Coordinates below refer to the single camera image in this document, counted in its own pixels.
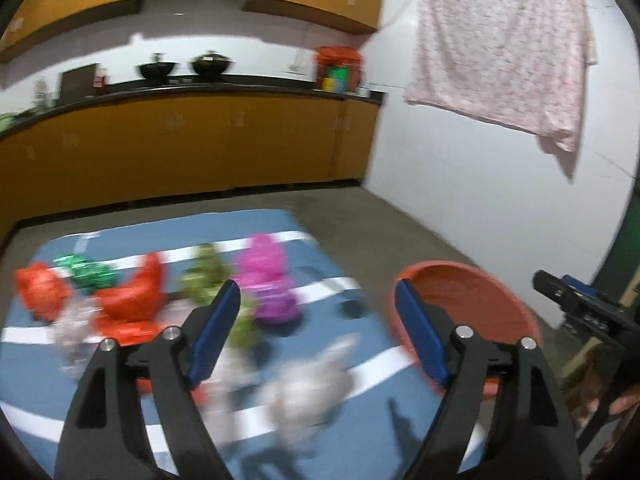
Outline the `clear plastic bag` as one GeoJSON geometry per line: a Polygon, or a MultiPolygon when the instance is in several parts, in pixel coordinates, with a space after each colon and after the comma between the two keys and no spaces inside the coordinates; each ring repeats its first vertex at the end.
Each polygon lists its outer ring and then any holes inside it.
{"type": "Polygon", "coordinates": [[[73,297],[51,324],[55,349],[61,356],[61,370],[69,378],[77,380],[82,374],[96,345],[93,336],[93,319],[99,308],[92,297],[73,297]]]}

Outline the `large red plastic bag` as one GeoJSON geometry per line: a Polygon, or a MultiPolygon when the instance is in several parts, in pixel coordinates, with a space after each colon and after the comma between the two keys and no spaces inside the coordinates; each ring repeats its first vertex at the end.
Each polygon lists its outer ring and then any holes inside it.
{"type": "Polygon", "coordinates": [[[155,318],[165,303],[164,275],[160,256],[150,252],[126,283],[97,290],[93,294],[99,308],[93,318],[94,329],[122,346],[153,339],[160,332],[155,318]]]}

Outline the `small red plastic bag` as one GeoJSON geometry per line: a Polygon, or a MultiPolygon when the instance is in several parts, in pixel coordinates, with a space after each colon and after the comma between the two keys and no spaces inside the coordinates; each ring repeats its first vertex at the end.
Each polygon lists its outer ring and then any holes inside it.
{"type": "Polygon", "coordinates": [[[54,322],[72,296],[64,280],[44,262],[17,269],[13,281],[24,308],[41,321],[54,322]]]}

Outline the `green plastic bag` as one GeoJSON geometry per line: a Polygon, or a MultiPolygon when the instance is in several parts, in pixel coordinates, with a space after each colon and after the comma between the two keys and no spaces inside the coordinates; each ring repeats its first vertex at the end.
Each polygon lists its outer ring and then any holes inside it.
{"type": "Polygon", "coordinates": [[[89,294],[116,285],[115,271],[106,263],[79,254],[64,255],[55,258],[53,262],[76,288],[89,294]]]}

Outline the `olive paw print bag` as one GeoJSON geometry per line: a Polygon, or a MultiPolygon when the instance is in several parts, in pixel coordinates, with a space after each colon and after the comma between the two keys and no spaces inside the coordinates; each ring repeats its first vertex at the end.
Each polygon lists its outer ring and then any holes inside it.
{"type": "MultiPolygon", "coordinates": [[[[210,304],[225,281],[231,278],[231,266],[225,264],[213,244],[196,246],[193,266],[181,275],[180,288],[184,296],[198,307],[210,304]]],[[[254,326],[255,303],[247,292],[241,292],[239,314],[228,337],[235,348],[254,347],[259,336],[254,326]]]]}

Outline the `white plastic bag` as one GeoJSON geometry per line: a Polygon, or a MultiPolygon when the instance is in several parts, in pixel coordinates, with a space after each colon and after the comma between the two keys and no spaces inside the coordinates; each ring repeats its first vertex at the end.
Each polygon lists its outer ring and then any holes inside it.
{"type": "Polygon", "coordinates": [[[348,397],[354,376],[347,359],[359,342],[357,334],[334,339],[316,356],[289,360],[259,389],[278,441],[291,452],[304,452],[348,397]]]}

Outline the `magenta plastic bag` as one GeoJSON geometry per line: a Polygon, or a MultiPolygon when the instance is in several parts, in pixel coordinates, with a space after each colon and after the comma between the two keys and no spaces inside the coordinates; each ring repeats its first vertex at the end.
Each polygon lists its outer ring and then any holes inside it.
{"type": "Polygon", "coordinates": [[[259,323],[283,325],[296,322],[302,311],[295,298],[283,247],[268,233],[257,233],[235,257],[233,279],[254,304],[259,323]]]}

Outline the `lower orange kitchen cabinets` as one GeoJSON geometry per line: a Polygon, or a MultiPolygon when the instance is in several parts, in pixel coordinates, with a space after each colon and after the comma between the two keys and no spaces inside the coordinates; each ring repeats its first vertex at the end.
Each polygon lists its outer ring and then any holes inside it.
{"type": "Polygon", "coordinates": [[[380,102],[319,92],[153,91],[38,118],[1,139],[1,229],[234,188],[360,180],[380,102]]]}

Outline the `red plastic basin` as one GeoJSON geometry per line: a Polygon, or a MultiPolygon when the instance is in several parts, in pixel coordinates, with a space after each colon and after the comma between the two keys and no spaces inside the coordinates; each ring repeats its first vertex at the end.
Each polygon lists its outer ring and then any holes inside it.
{"type": "Polygon", "coordinates": [[[407,266],[396,278],[409,280],[424,302],[442,308],[456,324],[471,326],[485,339],[515,344],[529,336],[544,344],[533,312],[483,270],[430,260],[407,266]]]}

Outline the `pink floral hanging cloth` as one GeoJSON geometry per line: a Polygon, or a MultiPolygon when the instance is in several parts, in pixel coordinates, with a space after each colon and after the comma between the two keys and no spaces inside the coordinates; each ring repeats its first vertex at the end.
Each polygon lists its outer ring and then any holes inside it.
{"type": "Polygon", "coordinates": [[[419,0],[405,100],[573,153],[596,61],[585,0],[419,0]]]}

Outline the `red bag with boxes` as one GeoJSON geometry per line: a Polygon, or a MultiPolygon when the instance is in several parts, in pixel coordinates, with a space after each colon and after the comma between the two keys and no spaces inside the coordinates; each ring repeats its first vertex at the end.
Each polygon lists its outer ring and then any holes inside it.
{"type": "Polygon", "coordinates": [[[316,88],[332,93],[355,93],[362,76],[362,55],[351,47],[325,46],[314,52],[316,88]]]}

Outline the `clear jar on counter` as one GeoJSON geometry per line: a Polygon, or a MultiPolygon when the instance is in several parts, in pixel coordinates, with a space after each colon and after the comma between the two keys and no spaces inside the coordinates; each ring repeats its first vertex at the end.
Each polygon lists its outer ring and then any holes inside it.
{"type": "Polygon", "coordinates": [[[36,80],[34,85],[34,107],[38,113],[44,113],[50,110],[52,106],[51,95],[47,81],[43,78],[36,80]]]}

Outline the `dark cutting board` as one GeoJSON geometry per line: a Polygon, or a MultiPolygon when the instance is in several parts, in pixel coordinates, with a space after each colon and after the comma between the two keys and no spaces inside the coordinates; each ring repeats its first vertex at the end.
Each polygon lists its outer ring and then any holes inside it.
{"type": "Polygon", "coordinates": [[[99,65],[96,63],[66,70],[61,74],[58,89],[58,105],[67,105],[81,101],[96,93],[94,80],[99,65]]]}

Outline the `red bottle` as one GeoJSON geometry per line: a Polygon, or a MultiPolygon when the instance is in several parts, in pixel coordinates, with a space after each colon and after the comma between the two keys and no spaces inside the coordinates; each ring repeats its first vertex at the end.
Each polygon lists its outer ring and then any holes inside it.
{"type": "Polygon", "coordinates": [[[96,96],[103,96],[108,91],[108,73],[105,67],[98,67],[93,79],[93,89],[96,96]]]}

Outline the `black wok left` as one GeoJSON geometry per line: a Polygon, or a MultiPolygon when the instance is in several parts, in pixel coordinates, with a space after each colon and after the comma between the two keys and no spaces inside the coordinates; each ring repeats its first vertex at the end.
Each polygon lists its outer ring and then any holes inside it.
{"type": "Polygon", "coordinates": [[[169,76],[178,66],[176,62],[163,60],[163,53],[154,53],[152,61],[137,66],[138,74],[149,84],[166,84],[169,76]]]}

